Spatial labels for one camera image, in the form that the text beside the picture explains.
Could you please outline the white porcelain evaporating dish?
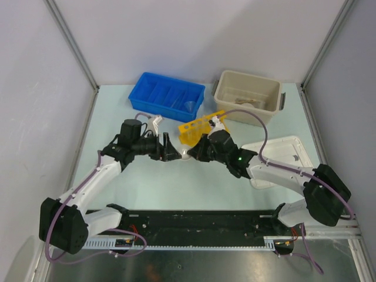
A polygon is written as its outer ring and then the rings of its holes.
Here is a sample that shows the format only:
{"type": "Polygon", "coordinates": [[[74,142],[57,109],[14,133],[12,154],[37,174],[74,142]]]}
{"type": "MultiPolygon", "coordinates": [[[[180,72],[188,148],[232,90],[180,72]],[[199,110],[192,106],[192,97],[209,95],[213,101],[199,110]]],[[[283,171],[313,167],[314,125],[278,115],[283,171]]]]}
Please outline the white porcelain evaporating dish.
{"type": "Polygon", "coordinates": [[[191,158],[191,156],[189,155],[188,153],[189,151],[189,148],[182,148],[180,150],[180,154],[181,154],[181,159],[184,160],[184,161],[187,161],[191,158]]]}

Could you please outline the clear glass funnel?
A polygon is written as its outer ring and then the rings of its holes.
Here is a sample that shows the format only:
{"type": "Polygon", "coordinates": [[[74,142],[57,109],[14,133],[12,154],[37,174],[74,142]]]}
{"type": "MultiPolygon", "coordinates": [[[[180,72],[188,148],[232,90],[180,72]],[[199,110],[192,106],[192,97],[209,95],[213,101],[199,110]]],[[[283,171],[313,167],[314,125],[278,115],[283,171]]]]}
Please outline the clear glass funnel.
{"type": "Polygon", "coordinates": [[[196,113],[196,102],[195,101],[187,101],[184,103],[184,106],[189,113],[196,113]]]}

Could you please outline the wooden test tube holder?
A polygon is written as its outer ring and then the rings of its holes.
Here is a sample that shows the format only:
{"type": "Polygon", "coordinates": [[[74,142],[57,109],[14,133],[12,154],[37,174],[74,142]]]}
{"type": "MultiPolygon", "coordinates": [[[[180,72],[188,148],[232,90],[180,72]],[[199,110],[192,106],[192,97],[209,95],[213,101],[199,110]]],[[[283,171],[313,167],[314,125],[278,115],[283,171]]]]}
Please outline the wooden test tube holder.
{"type": "Polygon", "coordinates": [[[260,101],[260,100],[256,100],[256,99],[236,99],[234,101],[235,104],[238,104],[238,105],[242,105],[242,104],[251,104],[251,105],[259,105],[261,103],[263,103],[263,101],[260,101]]]}

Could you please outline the white plastic lid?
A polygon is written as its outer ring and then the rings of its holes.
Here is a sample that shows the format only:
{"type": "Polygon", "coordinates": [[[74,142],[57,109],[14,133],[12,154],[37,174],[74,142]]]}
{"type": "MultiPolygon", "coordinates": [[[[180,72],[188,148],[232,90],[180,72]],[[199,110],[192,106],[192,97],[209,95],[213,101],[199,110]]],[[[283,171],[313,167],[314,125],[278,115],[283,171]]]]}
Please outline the white plastic lid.
{"type": "MultiPolygon", "coordinates": [[[[249,143],[243,145],[241,148],[259,153],[262,144],[263,141],[249,143]]],[[[297,136],[287,136],[268,140],[262,155],[264,158],[270,158],[288,165],[313,167],[302,141],[297,136]]],[[[259,190],[277,186],[275,183],[258,179],[251,179],[250,184],[255,189],[259,190]]]]}

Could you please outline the clear glass test tube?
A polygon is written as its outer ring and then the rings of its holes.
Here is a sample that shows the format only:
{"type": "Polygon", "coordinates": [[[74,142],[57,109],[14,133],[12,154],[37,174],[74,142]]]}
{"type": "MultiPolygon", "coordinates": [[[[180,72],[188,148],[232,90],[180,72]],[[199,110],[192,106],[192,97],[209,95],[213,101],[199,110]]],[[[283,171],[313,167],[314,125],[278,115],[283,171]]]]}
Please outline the clear glass test tube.
{"type": "Polygon", "coordinates": [[[198,126],[197,130],[198,130],[199,136],[206,133],[207,125],[208,125],[207,117],[205,115],[203,115],[197,120],[197,126],[198,126]]]}

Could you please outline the wire gauze with ceramic centre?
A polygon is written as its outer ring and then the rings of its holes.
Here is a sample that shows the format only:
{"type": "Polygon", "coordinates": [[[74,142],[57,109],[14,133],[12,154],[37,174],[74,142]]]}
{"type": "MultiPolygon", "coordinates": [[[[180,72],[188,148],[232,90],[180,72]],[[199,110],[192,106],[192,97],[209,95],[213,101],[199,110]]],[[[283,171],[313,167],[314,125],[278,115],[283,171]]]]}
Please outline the wire gauze with ceramic centre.
{"type": "Polygon", "coordinates": [[[262,106],[263,106],[263,103],[262,102],[249,102],[249,101],[246,101],[246,102],[241,102],[240,105],[246,106],[248,108],[261,109],[262,106]]]}

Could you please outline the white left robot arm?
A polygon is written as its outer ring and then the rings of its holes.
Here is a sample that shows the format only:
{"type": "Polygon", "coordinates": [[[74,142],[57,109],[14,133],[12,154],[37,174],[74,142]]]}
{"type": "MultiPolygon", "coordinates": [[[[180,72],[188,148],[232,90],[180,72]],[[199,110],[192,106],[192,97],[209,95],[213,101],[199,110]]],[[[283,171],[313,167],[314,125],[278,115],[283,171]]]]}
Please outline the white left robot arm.
{"type": "Polygon", "coordinates": [[[149,156],[152,160],[169,162],[181,159],[172,145],[168,133],[159,136],[146,129],[137,119],[123,121],[120,132],[100,151],[93,170],[76,186],[71,187],[57,199],[46,198],[40,209],[39,238],[45,246],[54,246],[66,253],[76,254],[87,239],[107,230],[118,235],[130,227],[126,217],[128,210],[118,204],[89,213],[90,202],[118,175],[136,156],[149,156]]]}

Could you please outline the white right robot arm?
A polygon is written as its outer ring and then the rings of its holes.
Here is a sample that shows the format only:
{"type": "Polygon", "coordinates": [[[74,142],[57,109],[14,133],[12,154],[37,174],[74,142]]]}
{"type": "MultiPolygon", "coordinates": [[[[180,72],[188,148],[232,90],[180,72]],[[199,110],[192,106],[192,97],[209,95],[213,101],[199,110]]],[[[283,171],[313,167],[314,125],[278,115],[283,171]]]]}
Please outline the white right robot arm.
{"type": "Polygon", "coordinates": [[[203,134],[188,155],[200,162],[216,161],[236,178],[264,180],[292,190],[302,198],[281,203],[275,209],[271,229],[286,235],[300,223],[334,227],[343,219],[351,192],[336,172],[326,164],[316,168],[299,167],[263,157],[238,147],[225,130],[203,134]]]}

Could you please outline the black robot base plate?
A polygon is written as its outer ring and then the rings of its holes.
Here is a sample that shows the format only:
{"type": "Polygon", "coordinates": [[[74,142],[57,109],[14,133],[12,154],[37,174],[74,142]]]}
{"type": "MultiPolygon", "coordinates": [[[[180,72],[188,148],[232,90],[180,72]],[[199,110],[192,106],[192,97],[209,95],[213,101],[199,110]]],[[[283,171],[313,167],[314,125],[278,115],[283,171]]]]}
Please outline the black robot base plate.
{"type": "Polygon", "coordinates": [[[104,231],[104,235],[134,231],[146,240],[193,241],[204,237],[219,240],[225,237],[249,236],[287,237],[300,235],[298,225],[284,227],[273,210],[128,210],[119,227],[104,231]]]}

